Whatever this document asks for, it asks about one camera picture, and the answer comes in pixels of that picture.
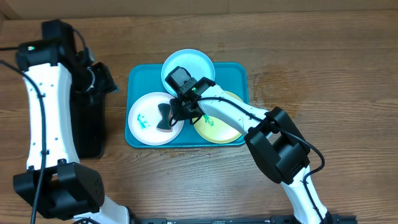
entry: white plate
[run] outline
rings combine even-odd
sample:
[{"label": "white plate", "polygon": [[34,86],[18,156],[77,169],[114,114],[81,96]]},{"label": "white plate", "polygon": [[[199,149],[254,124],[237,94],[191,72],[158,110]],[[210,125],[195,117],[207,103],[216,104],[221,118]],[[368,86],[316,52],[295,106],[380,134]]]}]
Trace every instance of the white plate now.
[{"label": "white plate", "polygon": [[202,77],[207,77],[213,81],[216,78],[213,62],[204,53],[193,49],[179,50],[167,58],[163,64],[161,73],[164,88],[174,97],[177,97],[177,94],[166,83],[165,78],[177,66],[187,69],[189,74],[197,81]]},{"label": "white plate", "polygon": [[138,141],[150,146],[159,146],[177,137],[184,121],[179,121],[171,132],[159,131],[156,128],[162,120],[157,105],[170,104],[172,98],[174,97],[167,93],[148,93],[133,104],[129,112],[129,129]]}]

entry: yellow plate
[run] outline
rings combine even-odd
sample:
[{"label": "yellow plate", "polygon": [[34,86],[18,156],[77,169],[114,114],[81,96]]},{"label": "yellow plate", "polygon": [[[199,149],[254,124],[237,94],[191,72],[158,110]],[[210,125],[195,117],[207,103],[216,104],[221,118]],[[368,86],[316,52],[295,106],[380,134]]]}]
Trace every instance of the yellow plate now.
[{"label": "yellow plate", "polygon": [[[235,94],[228,91],[225,92],[233,98],[243,101]],[[208,115],[203,115],[193,126],[202,138],[217,144],[232,142],[242,135],[237,130],[224,123],[224,121]]]}]

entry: green marking on plate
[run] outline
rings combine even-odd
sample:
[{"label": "green marking on plate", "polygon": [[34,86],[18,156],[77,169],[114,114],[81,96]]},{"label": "green marking on plate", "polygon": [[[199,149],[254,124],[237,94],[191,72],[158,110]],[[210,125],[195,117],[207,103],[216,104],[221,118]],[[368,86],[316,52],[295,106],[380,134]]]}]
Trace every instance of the green marking on plate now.
[{"label": "green marking on plate", "polygon": [[137,120],[138,120],[138,122],[139,122],[139,125],[141,126],[141,129],[150,127],[150,125],[148,124],[148,122],[145,120],[145,117],[144,117],[144,116],[141,116],[141,114],[138,114]]},{"label": "green marking on plate", "polygon": [[211,127],[214,126],[213,119],[211,119],[207,114],[203,115],[203,117],[205,118],[205,123],[209,124]]}]

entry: wooden tabletop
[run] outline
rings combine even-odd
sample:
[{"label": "wooden tabletop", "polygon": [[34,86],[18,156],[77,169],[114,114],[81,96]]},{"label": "wooden tabletop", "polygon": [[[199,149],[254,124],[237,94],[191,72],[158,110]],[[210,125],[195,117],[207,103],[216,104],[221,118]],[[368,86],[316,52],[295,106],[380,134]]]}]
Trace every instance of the wooden tabletop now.
[{"label": "wooden tabletop", "polygon": [[[120,92],[107,96],[108,141],[100,160],[106,194],[139,218],[288,215],[282,187],[256,167],[246,146],[145,150],[124,139],[127,79],[142,63],[180,49],[239,62],[251,104],[280,106],[326,159],[313,182],[331,213],[360,223],[398,220],[398,12],[300,12],[224,16],[69,19]],[[0,47],[41,38],[41,21],[4,21]],[[14,61],[14,52],[0,52]],[[21,77],[0,67],[0,223],[28,223],[12,189],[25,172],[30,136]],[[319,158],[310,153],[312,168]],[[38,220],[37,223],[61,223]]]}]

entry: teal tray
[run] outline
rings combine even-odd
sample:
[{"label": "teal tray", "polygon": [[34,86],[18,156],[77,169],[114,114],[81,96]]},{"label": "teal tray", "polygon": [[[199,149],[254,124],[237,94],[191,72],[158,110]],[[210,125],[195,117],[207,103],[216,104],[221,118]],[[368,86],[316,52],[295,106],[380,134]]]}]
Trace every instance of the teal tray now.
[{"label": "teal tray", "polygon": [[[180,134],[167,144],[148,146],[138,141],[130,132],[128,125],[129,112],[132,105],[142,96],[152,92],[167,93],[160,79],[163,64],[147,64],[134,67],[129,75],[126,106],[126,127],[124,136],[127,143],[135,148],[179,148],[179,147],[225,147],[241,146],[243,136],[226,144],[215,144],[203,139],[189,121],[185,121]],[[245,103],[249,103],[248,81],[246,71],[236,62],[215,62],[215,82],[226,91],[236,94]]]}]

